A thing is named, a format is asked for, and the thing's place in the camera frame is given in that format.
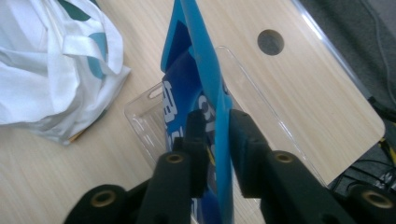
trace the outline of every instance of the white plastic bag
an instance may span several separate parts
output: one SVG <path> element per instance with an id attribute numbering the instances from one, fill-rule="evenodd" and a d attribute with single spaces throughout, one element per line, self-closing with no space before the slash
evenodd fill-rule
<path id="1" fill-rule="evenodd" d="M 89 0 L 2 0 L 0 15 L 0 126 L 69 144 L 130 72 L 119 32 Z"/>

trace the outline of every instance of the light wood tabletop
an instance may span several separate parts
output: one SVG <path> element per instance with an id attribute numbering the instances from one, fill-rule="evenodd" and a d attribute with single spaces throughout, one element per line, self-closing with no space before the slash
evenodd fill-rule
<path id="1" fill-rule="evenodd" d="M 152 174 L 124 107 L 161 81 L 173 1 L 97 2 L 119 29 L 124 64 L 132 72 L 106 115 L 68 147 L 0 128 L 0 223 L 62 223 L 89 189 L 102 184 L 131 189 Z M 230 85 L 274 149 L 301 150 L 295 152 L 328 184 L 381 138 L 381 119 L 291 0 L 197 3 L 213 45 L 231 51 L 271 107 L 266 112 L 249 96 L 251 90 L 233 92 Z M 264 30 L 282 36 L 279 54 L 260 50 Z M 235 223 L 262 222 L 257 211 L 238 210 Z"/>

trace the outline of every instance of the clear plastic blister pack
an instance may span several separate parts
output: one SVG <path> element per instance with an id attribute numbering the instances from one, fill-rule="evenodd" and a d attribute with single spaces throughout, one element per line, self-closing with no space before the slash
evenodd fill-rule
<path id="1" fill-rule="evenodd" d="M 216 47 L 216 53 L 222 77 L 233 97 L 233 106 L 253 117 L 272 150 L 281 149 L 293 153 L 317 177 L 319 182 L 323 183 L 318 172 L 293 138 L 292 131 L 282 121 L 232 52 L 226 47 Z M 160 83 L 125 106 L 125 116 L 139 137 L 142 143 L 141 150 L 153 169 L 156 160 L 166 152 L 162 101 L 163 89 Z M 244 199 L 236 178 L 233 179 L 233 188 L 235 223 L 244 223 L 251 219 L 262 222 L 260 201 Z"/>

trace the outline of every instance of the grommet hole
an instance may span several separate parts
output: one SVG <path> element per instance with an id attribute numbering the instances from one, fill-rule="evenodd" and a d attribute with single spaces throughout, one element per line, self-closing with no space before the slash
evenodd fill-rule
<path id="1" fill-rule="evenodd" d="M 275 30 L 262 31 L 257 38 L 257 44 L 263 53 L 271 56 L 279 54 L 285 47 L 282 35 Z"/>
<path id="2" fill-rule="evenodd" d="M 289 156 L 287 154 L 283 154 L 283 153 L 277 153 L 275 155 L 275 158 L 276 158 L 277 161 L 284 162 L 284 163 L 288 163 L 288 162 L 292 162 L 293 161 L 293 158 L 291 156 Z"/>
<path id="3" fill-rule="evenodd" d="M 170 163 L 179 163 L 184 160 L 184 158 L 180 155 L 169 155 L 166 157 L 166 160 Z"/>
<path id="4" fill-rule="evenodd" d="M 372 204 L 373 206 L 379 208 L 393 207 L 393 202 L 390 199 L 372 190 L 364 191 L 361 194 L 361 196 L 364 198 L 364 200 L 366 200 L 368 203 Z"/>
<path id="5" fill-rule="evenodd" d="M 113 190 L 102 190 L 91 199 L 93 207 L 105 207 L 116 201 L 116 193 Z"/>

